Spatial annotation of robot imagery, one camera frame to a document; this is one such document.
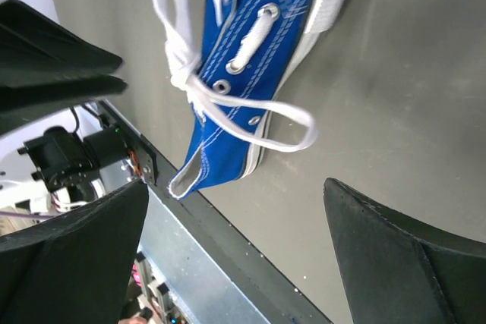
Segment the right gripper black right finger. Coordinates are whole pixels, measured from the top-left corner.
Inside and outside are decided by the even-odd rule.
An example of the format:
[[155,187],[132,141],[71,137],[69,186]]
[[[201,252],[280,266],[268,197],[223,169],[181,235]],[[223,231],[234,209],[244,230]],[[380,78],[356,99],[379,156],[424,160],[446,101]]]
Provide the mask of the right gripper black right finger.
[[323,201],[355,323],[483,323],[485,245],[334,178]]

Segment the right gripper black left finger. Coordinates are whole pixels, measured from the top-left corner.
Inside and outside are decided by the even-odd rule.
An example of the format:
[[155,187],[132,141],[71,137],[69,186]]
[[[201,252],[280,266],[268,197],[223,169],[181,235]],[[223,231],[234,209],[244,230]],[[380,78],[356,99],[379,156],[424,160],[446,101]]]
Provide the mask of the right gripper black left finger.
[[3,323],[116,323],[148,207],[132,181],[1,238]]

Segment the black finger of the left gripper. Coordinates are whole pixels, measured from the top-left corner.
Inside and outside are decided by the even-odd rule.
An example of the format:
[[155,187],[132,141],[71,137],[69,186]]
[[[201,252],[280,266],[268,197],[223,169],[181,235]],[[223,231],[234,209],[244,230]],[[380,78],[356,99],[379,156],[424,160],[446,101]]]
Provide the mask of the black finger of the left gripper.
[[76,36],[20,0],[1,3],[1,132],[123,93],[121,57]]

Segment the blue sneaker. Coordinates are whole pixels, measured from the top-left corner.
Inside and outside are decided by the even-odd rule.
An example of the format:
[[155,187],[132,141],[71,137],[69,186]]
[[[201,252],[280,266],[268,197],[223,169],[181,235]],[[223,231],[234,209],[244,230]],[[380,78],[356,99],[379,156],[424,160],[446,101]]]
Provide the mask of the blue sneaker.
[[168,185],[173,198],[249,175],[267,149],[293,153],[314,143],[314,116],[277,94],[344,0],[205,0],[199,49],[188,0],[152,1],[171,83],[194,113],[185,162]]

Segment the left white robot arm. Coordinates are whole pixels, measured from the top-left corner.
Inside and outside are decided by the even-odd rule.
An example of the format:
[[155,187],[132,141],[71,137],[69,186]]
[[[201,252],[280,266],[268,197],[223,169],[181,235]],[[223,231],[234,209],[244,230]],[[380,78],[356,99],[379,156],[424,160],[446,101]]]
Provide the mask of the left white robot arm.
[[122,59],[20,0],[1,3],[1,219],[27,227],[102,197],[99,170],[128,156],[115,127],[81,137],[61,125],[13,141],[15,131],[117,95]]

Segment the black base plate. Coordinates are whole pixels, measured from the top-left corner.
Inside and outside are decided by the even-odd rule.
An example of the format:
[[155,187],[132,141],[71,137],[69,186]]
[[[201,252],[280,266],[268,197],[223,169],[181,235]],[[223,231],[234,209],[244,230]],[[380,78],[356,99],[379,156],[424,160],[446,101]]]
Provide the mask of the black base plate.
[[150,200],[140,248],[191,323],[328,323],[329,319],[200,193],[173,199],[174,166],[110,102]]

